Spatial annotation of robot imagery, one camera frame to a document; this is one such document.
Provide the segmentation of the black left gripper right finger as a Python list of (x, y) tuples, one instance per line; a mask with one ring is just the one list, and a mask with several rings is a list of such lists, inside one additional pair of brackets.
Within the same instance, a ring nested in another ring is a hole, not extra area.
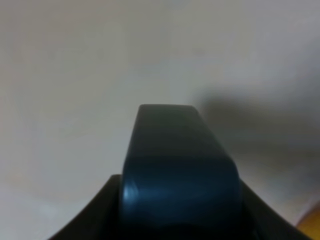
[(244, 182), (243, 206), (260, 240), (309, 240), (310, 238), (282, 218)]

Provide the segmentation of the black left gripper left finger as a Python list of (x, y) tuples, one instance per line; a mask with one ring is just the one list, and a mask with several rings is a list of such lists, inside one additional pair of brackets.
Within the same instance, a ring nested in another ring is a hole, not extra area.
[(121, 176), (112, 175), (95, 197), (51, 240), (118, 240)]

